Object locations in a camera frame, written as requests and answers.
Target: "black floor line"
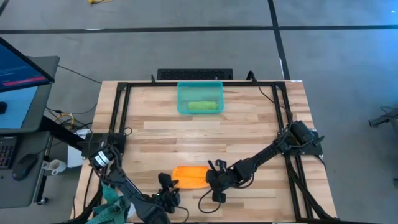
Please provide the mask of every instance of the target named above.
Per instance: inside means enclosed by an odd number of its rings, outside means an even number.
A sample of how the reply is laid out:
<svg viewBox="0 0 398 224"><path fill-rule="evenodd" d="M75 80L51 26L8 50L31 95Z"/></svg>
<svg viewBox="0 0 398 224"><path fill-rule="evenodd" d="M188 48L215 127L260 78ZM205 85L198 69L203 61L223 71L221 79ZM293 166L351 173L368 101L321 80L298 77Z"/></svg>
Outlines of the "black floor line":
<svg viewBox="0 0 398 224"><path fill-rule="evenodd" d="M398 25L358 25L358 26L280 26L279 30L385 30L398 29Z"/></svg>
<svg viewBox="0 0 398 224"><path fill-rule="evenodd" d="M276 46L278 49L280 64L282 66L283 78L286 80L290 80L290 74L289 74L289 69L287 68L287 61L286 61L284 45L282 43L282 37L280 36L280 31L278 29L279 25L278 25L278 19L276 16L274 1L268 0L268 6L269 6L269 11L271 13L272 26L274 28L275 41L276 41Z"/></svg>
<svg viewBox="0 0 398 224"><path fill-rule="evenodd" d="M0 13L6 4L0 7ZM0 34L110 34L140 32L203 32L203 31L305 31L305 30L394 30L398 25L360 25L360 26L208 26L208 27L138 27L105 29L31 29L0 30Z"/></svg>
<svg viewBox="0 0 398 224"><path fill-rule="evenodd" d="M201 31L259 31L273 30L271 26L208 26L208 27L148 27L107 29L47 29L0 30L0 34L107 34L136 32L201 32Z"/></svg>
<svg viewBox="0 0 398 224"><path fill-rule="evenodd" d="M0 6L0 16L1 16L2 12L4 12L9 1L10 0L4 0L4 2L2 2L1 6Z"/></svg>

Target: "yellow object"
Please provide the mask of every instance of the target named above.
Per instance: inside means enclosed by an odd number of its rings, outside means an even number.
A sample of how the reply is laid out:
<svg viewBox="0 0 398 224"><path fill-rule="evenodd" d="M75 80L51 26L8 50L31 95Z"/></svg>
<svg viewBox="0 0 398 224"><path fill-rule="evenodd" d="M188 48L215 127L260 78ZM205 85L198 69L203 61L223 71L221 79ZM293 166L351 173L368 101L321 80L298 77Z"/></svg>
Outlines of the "yellow object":
<svg viewBox="0 0 398 224"><path fill-rule="evenodd" d="M69 130L71 130L73 127L73 124L75 123L75 118L73 117L73 115L71 113L70 114L61 114L60 116L57 116L54 121L57 122L60 118L62 118L64 116L69 116L72 118L72 122L70 123L70 126L69 126Z"/></svg>
<svg viewBox="0 0 398 224"><path fill-rule="evenodd" d="M200 189L208 187L206 173L208 166L178 166L173 170L172 180L178 180L176 187L180 189Z"/></svg>
<svg viewBox="0 0 398 224"><path fill-rule="evenodd" d="M189 102L188 108L190 110L217 110L218 103L214 101Z"/></svg>
<svg viewBox="0 0 398 224"><path fill-rule="evenodd" d="M113 0L88 0L89 4L97 4L97 3L106 3L106 2L111 2Z"/></svg>

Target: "yellow cable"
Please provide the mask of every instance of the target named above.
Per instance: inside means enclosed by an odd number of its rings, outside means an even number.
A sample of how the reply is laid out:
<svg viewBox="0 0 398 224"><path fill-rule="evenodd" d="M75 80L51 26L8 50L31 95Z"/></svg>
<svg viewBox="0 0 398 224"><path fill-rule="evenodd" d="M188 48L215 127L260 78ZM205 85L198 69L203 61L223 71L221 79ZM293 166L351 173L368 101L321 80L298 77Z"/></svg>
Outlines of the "yellow cable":
<svg viewBox="0 0 398 224"><path fill-rule="evenodd" d="M73 128L73 124L75 123L75 118L73 117L73 115L71 113L70 114L61 114L60 116L57 116L54 121L57 122L60 118L62 118L64 116L69 116L72 118L72 122L70 123L70 126L69 126L69 130L71 130Z"/></svg>

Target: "computer monitor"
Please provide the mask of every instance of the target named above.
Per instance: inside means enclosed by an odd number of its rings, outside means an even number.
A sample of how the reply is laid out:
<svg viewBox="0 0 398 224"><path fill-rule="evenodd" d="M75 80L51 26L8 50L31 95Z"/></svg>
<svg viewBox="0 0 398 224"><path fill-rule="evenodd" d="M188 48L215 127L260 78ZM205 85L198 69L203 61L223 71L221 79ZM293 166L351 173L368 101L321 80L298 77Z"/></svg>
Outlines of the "computer monitor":
<svg viewBox="0 0 398 224"><path fill-rule="evenodd" d="M0 92L53 82L53 77L0 37Z"/></svg>

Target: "green object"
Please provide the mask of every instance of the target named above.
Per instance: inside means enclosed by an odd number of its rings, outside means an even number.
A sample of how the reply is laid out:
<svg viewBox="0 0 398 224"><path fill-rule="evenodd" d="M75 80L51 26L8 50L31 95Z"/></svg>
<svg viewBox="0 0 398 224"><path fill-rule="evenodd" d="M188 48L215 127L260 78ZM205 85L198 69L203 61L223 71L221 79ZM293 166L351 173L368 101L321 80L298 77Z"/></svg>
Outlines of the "green object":
<svg viewBox="0 0 398 224"><path fill-rule="evenodd" d="M130 202L118 196L116 191L101 182L106 204L93 208L97 216L86 224L124 224L130 209Z"/></svg>
<svg viewBox="0 0 398 224"><path fill-rule="evenodd" d="M177 110L180 114L219 114L224 110L222 82L179 82Z"/></svg>
<svg viewBox="0 0 398 224"><path fill-rule="evenodd" d="M218 103L213 101L189 102L188 108L190 110L217 110Z"/></svg>

